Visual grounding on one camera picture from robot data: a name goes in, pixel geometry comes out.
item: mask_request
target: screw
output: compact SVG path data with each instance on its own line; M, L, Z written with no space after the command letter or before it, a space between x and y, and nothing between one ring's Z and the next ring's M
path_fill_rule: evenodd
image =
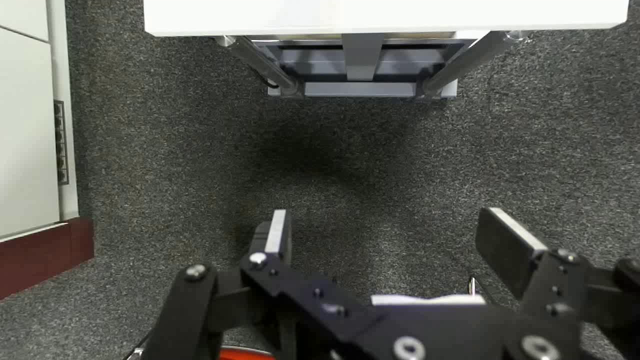
M557 302L557 305L549 305L545 306L549 315L558 317L558 315L567 315L573 312L573 306L565 305L565 302Z
M194 267L186 268L185 274L192 282L203 280L206 277L206 267L205 265L194 265Z
M267 254L265 253L255 253L253 257L248 257L248 261L253 263L253 267L257 270L265 268L267 267Z
M579 263L579 254L576 253L571 253L567 249L558 249L558 257L571 265L576 265Z
M525 336L523 350L533 360L561 360L558 349L543 336Z
M337 315L337 317L342 317L342 319L348 317L348 311L342 305L323 305L323 311L326 315Z
M394 342L394 354L398 360L425 360L427 350L418 339L402 336Z

